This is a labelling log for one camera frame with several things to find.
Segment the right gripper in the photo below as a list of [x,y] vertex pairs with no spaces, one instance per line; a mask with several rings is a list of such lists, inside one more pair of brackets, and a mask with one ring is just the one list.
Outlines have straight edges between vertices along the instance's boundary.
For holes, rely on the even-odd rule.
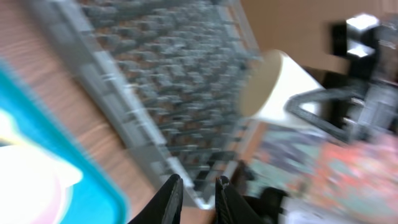
[[[307,103],[347,100],[343,129],[301,106]],[[292,96],[285,110],[344,143],[374,141],[397,118],[397,85],[385,80],[354,82],[342,88],[313,90]]]

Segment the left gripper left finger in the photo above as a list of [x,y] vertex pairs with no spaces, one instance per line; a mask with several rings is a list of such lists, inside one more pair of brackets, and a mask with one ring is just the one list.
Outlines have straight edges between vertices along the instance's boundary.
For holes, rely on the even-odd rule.
[[183,179],[172,174],[128,224],[179,224],[182,204]]

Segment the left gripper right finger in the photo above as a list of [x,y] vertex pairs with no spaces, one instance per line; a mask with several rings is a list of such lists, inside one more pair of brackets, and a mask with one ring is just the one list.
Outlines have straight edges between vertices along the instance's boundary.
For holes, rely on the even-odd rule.
[[226,176],[215,182],[215,210],[217,224],[269,224],[259,198],[239,194]]

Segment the white cup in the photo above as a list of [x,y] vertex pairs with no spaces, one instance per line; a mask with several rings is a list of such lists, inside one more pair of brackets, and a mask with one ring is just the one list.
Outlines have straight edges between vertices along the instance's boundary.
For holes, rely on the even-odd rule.
[[285,107],[291,97],[323,87],[285,52],[265,52],[249,74],[238,97],[238,109],[244,117],[294,129],[314,127]]

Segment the large white bowl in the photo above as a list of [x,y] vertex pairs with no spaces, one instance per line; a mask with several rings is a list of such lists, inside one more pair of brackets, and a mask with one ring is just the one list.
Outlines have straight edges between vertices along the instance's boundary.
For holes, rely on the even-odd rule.
[[28,146],[1,147],[1,223],[60,223],[80,169]]

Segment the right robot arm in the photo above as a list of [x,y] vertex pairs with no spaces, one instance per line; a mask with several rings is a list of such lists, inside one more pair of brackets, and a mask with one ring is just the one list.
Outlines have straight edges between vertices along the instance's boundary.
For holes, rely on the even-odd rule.
[[346,75],[327,72],[322,90],[292,96],[285,109],[345,143],[397,132],[397,14],[358,14],[328,23],[330,53]]

